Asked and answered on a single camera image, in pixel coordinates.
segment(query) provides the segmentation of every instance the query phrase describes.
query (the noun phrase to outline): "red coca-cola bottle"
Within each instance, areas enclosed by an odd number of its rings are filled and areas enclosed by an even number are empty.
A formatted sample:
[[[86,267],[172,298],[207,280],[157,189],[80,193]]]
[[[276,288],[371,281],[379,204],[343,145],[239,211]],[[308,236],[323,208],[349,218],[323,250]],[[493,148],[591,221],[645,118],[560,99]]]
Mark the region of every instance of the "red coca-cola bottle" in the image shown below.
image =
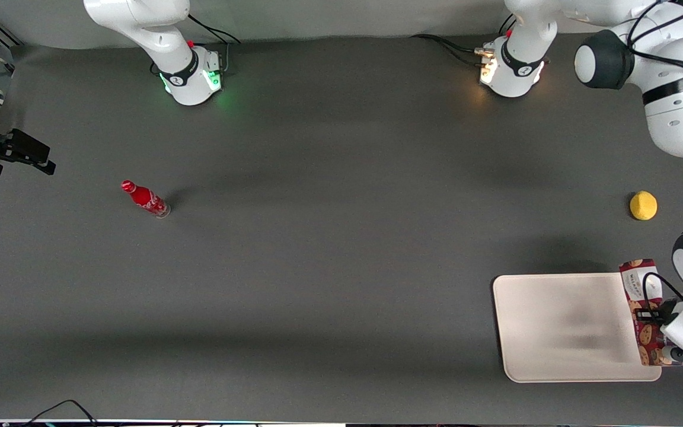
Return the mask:
[[[142,209],[150,214],[154,214],[158,218],[165,218],[168,216],[168,213],[170,214],[170,206],[162,198],[154,194],[154,192],[147,189],[147,187],[137,186],[128,180],[123,181],[120,187],[124,192],[130,194],[130,198],[133,199],[136,205],[141,206]]]

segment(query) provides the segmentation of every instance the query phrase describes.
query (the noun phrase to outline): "green status light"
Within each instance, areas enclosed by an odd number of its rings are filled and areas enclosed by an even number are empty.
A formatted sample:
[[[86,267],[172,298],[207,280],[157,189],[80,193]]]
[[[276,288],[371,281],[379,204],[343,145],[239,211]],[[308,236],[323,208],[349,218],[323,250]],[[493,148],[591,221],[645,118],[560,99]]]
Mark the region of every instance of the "green status light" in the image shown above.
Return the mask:
[[[217,71],[205,71],[207,83],[212,90],[220,90],[220,73]]]
[[[165,81],[165,78],[162,76],[162,73],[159,74],[160,80],[162,80],[162,84],[165,85],[165,92],[168,92],[170,94],[170,87],[168,87],[168,82]]]

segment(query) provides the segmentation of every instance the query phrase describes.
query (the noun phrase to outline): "snack bag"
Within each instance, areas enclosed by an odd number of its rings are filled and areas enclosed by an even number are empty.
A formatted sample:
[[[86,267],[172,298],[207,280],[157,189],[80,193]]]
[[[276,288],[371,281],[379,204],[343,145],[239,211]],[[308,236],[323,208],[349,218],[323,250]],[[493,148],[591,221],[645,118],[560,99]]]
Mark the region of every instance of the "snack bag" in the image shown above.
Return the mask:
[[[645,274],[657,273],[655,262],[651,259],[632,260],[618,266],[621,272],[621,280],[626,292],[626,300],[631,310],[631,319],[634,322],[634,335],[639,347],[639,356],[642,365],[646,367],[675,367],[681,365],[679,362],[672,362],[671,359],[663,357],[662,351],[666,347],[666,338],[660,331],[660,325],[654,322],[637,320],[635,311],[647,308],[644,295],[642,293],[642,280]],[[663,288],[660,280],[656,276],[647,278],[647,296],[650,301],[650,308],[658,308],[663,301]]]

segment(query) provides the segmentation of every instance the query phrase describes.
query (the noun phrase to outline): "white tray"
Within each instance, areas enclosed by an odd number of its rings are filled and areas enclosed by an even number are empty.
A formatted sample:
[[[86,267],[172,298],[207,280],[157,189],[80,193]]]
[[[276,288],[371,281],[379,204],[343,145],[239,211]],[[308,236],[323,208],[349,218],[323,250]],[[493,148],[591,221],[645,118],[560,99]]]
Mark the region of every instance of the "white tray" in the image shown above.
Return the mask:
[[[499,276],[505,374],[515,382],[655,381],[643,367],[620,273]]]

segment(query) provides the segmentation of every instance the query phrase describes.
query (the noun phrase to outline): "bottle cap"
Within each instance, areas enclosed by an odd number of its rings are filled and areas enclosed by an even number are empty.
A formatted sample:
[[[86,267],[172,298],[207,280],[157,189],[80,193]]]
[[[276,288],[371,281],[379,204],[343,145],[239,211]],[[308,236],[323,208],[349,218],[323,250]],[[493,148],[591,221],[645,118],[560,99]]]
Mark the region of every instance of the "bottle cap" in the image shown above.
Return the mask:
[[[127,193],[132,193],[136,191],[136,184],[133,184],[133,182],[128,181],[127,179],[123,181],[122,184],[120,184],[121,189],[123,189],[124,192]]]

